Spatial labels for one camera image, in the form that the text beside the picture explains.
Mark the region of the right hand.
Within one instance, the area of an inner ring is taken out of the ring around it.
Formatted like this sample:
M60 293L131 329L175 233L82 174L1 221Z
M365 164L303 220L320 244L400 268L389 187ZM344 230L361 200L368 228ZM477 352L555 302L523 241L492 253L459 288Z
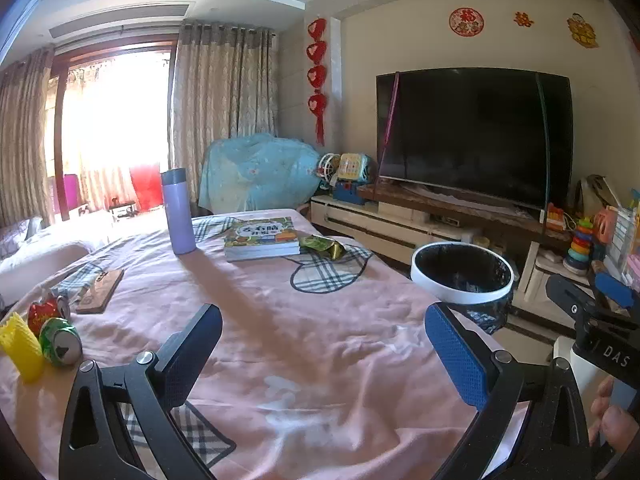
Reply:
M634 440L639 425L628 412L611 402L613 386L614 378L608 376L597 388L590 408L594 422L588 430L589 443L594 445L597 437L602 436L616 453L623 453Z

